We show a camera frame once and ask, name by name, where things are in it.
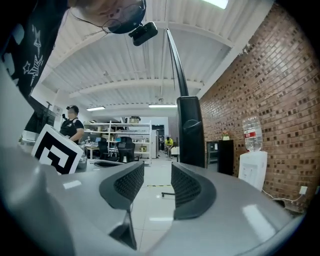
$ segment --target black pole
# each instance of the black pole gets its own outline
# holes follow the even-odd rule
[[[179,83],[180,95],[181,96],[189,96],[185,73],[184,73],[184,70],[181,65],[181,61],[179,58],[179,54],[178,54],[178,51],[176,48],[175,41],[171,35],[169,28],[166,29],[166,33],[168,35],[171,56],[173,56],[173,59],[174,59],[174,61],[173,61],[174,65],[172,64],[172,69],[176,68],[176,72],[177,72],[177,79],[178,79],[178,83]]]
[[[181,97],[176,101],[178,107],[178,137],[180,162],[198,167],[205,167],[205,136],[199,99],[189,96],[185,74],[181,65],[175,41],[167,28],[172,71],[175,73]]]
[[[46,103],[48,103],[48,107],[46,108],[45,112],[43,113],[41,131],[45,127],[45,125],[47,123],[47,117],[48,117],[49,108],[50,108],[50,106],[52,106],[52,104],[50,102],[47,101]]]

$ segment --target white shelf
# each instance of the white shelf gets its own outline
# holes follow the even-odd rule
[[[85,130],[85,133],[91,133],[91,134],[108,134],[108,131],[95,131],[95,130]]]
[[[130,135],[149,135],[149,132],[121,132],[121,131],[95,131],[95,130],[85,130],[85,133],[91,134],[130,134]]]
[[[147,154],[149,155],[150,154],[150,152],[140,152],[140,151],[134,151],[134,153],[137,155],[138,154],[142,154],[142,155],[147,155]]]
[[[105,122],[97,122],[97,123],[84,123],[83,125],[85,126],[109,126],[111,125],[112,127],[149,127],[149,123],[105,123]]]
[[[111,137],[112,134],[118,134],[118,135],[148,135],[149,140],[151,140],[151,134],[152,134],[152,124],[151,121],[149,123],[112,123],[111,121],[108,123],[103,122],[97,122],[97,123],[84,123],[84,126],[86,127],[85,133],[91,133],[91,134],[101,134],[102,137],[106,139],[106,142],[108,143],[109,151],[113,152],[113,149],[111,148],[111,143],[117,143],[118,141],[115,141],[113,137]],[[96,131],[96,130],[87,130],[90,127],[103,127],[103,130],[107,131]],[[119,130],[119,131],[111,131],[111,128],[117,130],[117,127],[148,127],[148,131],[145,132],[135,132],[134,130]],[[149,142],[133,142],[136,145],[151,145],[152,143]],[[151,157],[151,148],[147,152],[140,152],[140,151],[134,151],[135,155],[149,155],[148,161],[145,161],[146,164],[152,163],[152,157]]]
[[[111,123],[113,127],[149,127],[150,123]]]
[[[121,132],[121,131],[110,131],[110,134],[130,134],[130,135],[150,135],[150,132]]]
[[[120,142],[120,141],[110,140],[110,141],[106,141],[106,142],[117,143],[117,142]],[[135,142],[135,141],[133,141],[133,143],[134,144],[146,144],[146,145],[150,144],[150,142]]]

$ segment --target cardboard box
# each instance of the cardboard box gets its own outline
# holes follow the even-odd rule
[[[147,152],[147,146],[141,146],[140,152]]]
[[[38,136],[31,155],[44,165],[54,166],[60,174],[76,171],[83,150],[73,141],[46,124]]]
[[[138,124],[139,123],[139,119],[138,118],[129,118],[129,123],[130,124]]]

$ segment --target water bottle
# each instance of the water bottle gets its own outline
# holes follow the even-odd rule
[[[251,116],[242,121],[245,147],[250,152],[259,151],[262,148],[262,130],[259,118]]]

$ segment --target white floor tile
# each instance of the white floor tile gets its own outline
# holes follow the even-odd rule
[[[146,188],[141,188],[133,201],[133,207],[131,212],[132,225],[134,229],[144,229],[148,202],[148,191],[146,190]]]
[[[166,233],[166,230],[144,230],[140,252],[145,253],[152,248]]]
[[[143,230],[133,229],[133,232],[134,232],[134,238],[135,238],[135,242],[136,242],[136,250],[139,251],[140,245],[141,245],[141,240],[142,240]]]
[[[175,197],[161,192],[174,193],[171,185],[171,161],[163,158],[152,160],[144,169],[144,183],[133,201],[132,225],[139,230],[168,230],[172,224]]]

